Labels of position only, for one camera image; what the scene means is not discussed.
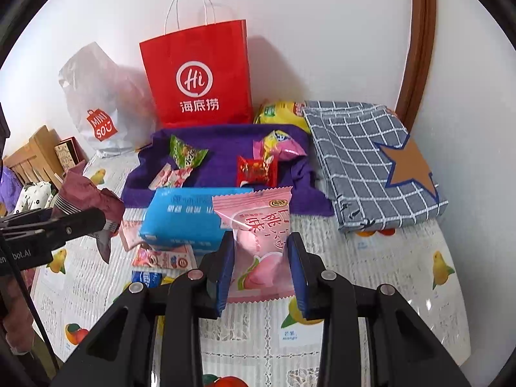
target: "brown star patch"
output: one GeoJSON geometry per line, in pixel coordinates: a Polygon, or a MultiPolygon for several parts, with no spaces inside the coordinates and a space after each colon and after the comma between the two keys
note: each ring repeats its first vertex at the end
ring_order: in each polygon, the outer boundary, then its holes
{"type": "Polygon", "coordinates": [[[410,135],[407,135],[400,148],[380,143],[375,145],[392,162],[386,188],[414,182],[425,189],[437,203],[439,202],[439,194],[432,180],[432,171],[410,135]]]}

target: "white plastic bag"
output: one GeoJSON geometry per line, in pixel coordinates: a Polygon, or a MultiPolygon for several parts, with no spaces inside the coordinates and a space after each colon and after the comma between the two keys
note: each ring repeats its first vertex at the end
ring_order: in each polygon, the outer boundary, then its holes
{"type": "Polygon", "coordinates": [[[68,112],[101,157],[143,147],[156,130],[152,99],[93,42],[59,72],[68,112]]]}

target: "purple fabric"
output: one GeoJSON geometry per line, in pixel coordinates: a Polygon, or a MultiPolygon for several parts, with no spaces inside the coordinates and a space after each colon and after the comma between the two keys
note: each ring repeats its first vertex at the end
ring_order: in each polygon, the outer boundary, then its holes
{"type": "Polygon", "coordinates": [[[3,202],[7,212],[11,212],[16,207],[16,202],[22,191],[22,184],[16,174],[9,168],[2,170],[2,180],[0,181],[0,202],[3,202]]]}
{"type": "MultiPolygon", "coordinates": [[[[125,182],[122,200],[126,208],[147,208],[154,196],[148,189],[152,179],[170,163],[170,137],[175,135],[195,148],[210,150],[202,164],[194,169],[184,187],[234,187],[236,185],[236,160],[238,156],[253,158],[253,141],[280,129],[309,152],[310,136],[294,125],[214,125],[191,128],[167,128],[154,133],[152,145],[142,150],[138,157],[140,166],[133,170],[125,182]]],[[[304,215],[333,215],[331,202],[313,187],[313,169],[308,157],[278,163],[278,187],[292,186],[291,213],[304,215]]],[[[265,189],[260,184],[255,190],[265,189]]]]}

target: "green candy wrapper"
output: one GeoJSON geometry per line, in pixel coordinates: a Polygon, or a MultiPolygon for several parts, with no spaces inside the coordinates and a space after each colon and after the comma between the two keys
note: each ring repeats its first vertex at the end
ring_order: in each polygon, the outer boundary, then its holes
{"type": "Polygon", "coordinates": [[[172,157],[180,169],[195,168],[202,163],[208,150],[198,150],[186,144],[175,135],[170,137],[170,157],[172,157]]]}

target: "blue plaid cloth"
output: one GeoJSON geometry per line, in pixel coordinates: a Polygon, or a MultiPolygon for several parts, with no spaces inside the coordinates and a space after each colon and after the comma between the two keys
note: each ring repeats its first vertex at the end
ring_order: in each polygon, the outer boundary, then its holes
{"type": "Polygon", "coordinates": [[[441,215],[438,202],[414,182],[385,187],[392,162],[374,143],[400,148],[408,133],[386,106],[369,103],[307,101],[319,162],[328,183],[339,230],[383,230],[441,215]]]}

